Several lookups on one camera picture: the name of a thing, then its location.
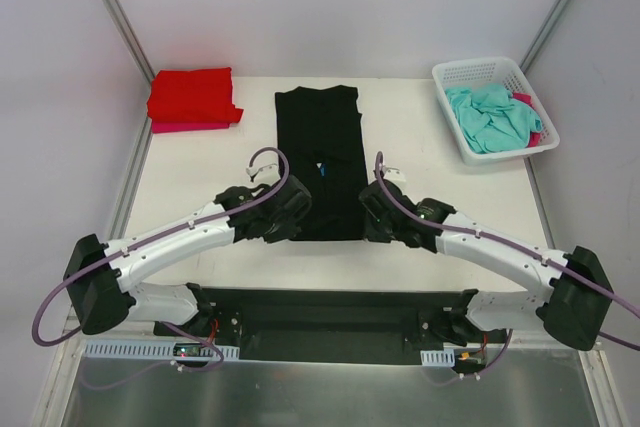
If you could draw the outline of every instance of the black t-shirt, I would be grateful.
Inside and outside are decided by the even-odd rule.
[[[298,87],[276,93],[278,148],[309,189],[313,205],[293,240],[360,240],[367,186],[358,89]]]

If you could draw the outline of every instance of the laundry basket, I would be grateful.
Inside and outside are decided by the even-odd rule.
[[[459,60],[436,65],[433,70],[433,80],[436,82],[436,92],[440,107],[454,133],[462,160],[469,165],[485,164],[499,160],[526,157],[545,150],[555,149],[560,143],[560,137],[551,119],[544,110],[540,100],[529,85],[526,77],[513,60],[507,57],[485,57],[480,59]],[[528,147],[508,152],[476,154],[471,150],[467,139],[456,119],[445,90],[458,85],[477,89],[486,84],[502,84],[512,92],[520,92],[531,96],[533,108],[542,120],[543,130],[540,133],[540,143],[535,147]]]

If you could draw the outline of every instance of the gray wall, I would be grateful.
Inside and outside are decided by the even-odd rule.
[[[575,0],[529,79],[560,147],[534,158],[553,238],[597,252],[615,291],[640,304],[640,0]],[[640,343],[613,306],[608,333]],[[637,352],[607,346],[632,425],[640,425]]]
[[[431,76],[440,61],[520,61],[554,0],[120,0],[155,69]]]
[[[20,427],[55,351],[32,342],[33,315],[75,241],[105,234],[147,85],[101,0],[0,0],[0,12],[0,424]]]

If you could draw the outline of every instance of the teal cloth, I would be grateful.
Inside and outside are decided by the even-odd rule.
[[[524,149],[531,132],[542,132],[536,111],[500,84],[477,90],[451,87],[446,94],[469,147],[477,154]]]

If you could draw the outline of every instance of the white tabletop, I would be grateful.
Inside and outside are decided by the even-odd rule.
[[[331,78],[234,78],[234,103],[245,109],[228,130],[153,136],[127,235],[159,227],[247,185],[251,154],[276,146],[275,92],[298,86],[358,88],[369,180],[378,150],[401,169],[414,202],[433,197],[495,229],[545,245],[522,160],[490,166],[462,163],[440,111],[433,81]],[[262,162],[275,161],[263,154]],[[469,262],[402,244],[244,241],[186,259],[148,279],[212,287],[373,291],[522,290]]]

